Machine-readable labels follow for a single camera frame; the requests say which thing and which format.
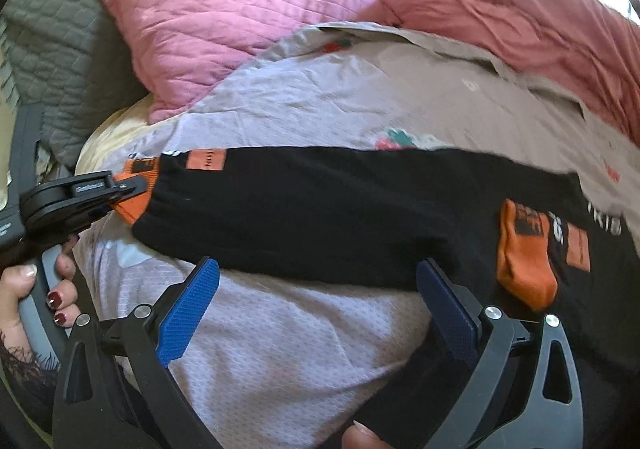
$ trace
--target orange label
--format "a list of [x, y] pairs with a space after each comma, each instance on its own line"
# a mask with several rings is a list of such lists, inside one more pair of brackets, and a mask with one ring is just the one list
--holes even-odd
[[222, 171], [225, 168], [226, 149], [194, 149], [189, 152], [187, 169]]
[[587, 232], [571, 223], [567, 223], [567, 228], [569, 229], [569, 239], [566, 249], [566, 263], [576, 269], [591, 272]]

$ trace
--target black fabric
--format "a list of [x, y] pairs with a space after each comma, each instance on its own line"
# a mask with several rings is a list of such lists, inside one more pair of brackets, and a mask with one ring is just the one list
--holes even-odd
[[354, 420], [375, 431], [394, 449], [422, 449], [453, 407], [469, 376], [466, 365], [449, 355], [437, 328], [431, 327], [404, 368], [318, 449], [340, 449], [342, 435]]
[[[582, 278], [557, 271], [559, 291], [545, 312], [561, 318], [572, 344], [586, 446], [621, 418], [640, 368], [640, 261], [624, 220], [597, 213], [576, 174], [452, 149], [237, 148], [226, 152], [217, 171], [187, 169], [188, 156], [161, 157], [158, 181], [133, 235], [192, 263], [209, 255], [228, 269], [415, 289], [416, 264], [433, 257], [482, 305], [497, 304], [520, 317], [523, 307], [495, 278], [503, 201], [551, 212], [584, 229], [591, 270], [582, 271]], [[419, 390], [428, 397], [438, 372], [415, 364], [404, 371], [421, 374]], [[413, 404], [420, 410], [419, 399], [410, 397], [408, 409]], [[377, 404], [372, 429], [411, 437], [410, 415], [396, 418], [387, 414], [388, 401]], [[412, 447], [409, 442], [400, 447]]]
[[49, 449], [31, 428], [15, 405], [14, 399], [0, 382], [0, 447], [2, 449]]
[[1, 331], [0, 363], [22, 410], [39, 428], [50, 434], [58, 365], [50, 359], [41, 360], [37, 353], [7, 348]]

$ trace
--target beige sheet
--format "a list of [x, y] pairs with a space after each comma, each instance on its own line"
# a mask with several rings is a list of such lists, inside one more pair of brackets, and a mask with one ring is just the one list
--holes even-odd
[[82, 147], [76, 165], [76, 174], [98, 171], [106, 158], [117, 148], [174, 118], [180, 117], [177, 115], [157, 124], [147, 124], [149, 107], [153, 103], [154, 96], [149, 93], [130, 108], [116, 111], [105, 120]]

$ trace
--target gray handle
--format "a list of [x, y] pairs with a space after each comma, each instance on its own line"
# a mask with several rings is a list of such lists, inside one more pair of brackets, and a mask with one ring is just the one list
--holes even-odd
[[56, 274], [55, 263], [62, 247], [56, 245], [45, 251], [40, 259], [30, 260], [38, 268], [33, 291], [18, 304], [20, 320], [29, 339], [31, 350], [38, 354], [40, 363], [58, 365], [64, 355], [66, 338], [71, 328], [55, 326], [53, 312], [47, 307], [47, 294], [61, 279]]

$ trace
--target gray quilted blanket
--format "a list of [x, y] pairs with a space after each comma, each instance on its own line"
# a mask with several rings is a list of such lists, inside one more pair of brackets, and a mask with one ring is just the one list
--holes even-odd
[[146, 94], [99, 0], [9, 0], [4, 48], [22, 103], [44, 102], [44, 136], [69, 167], [112, 112]]

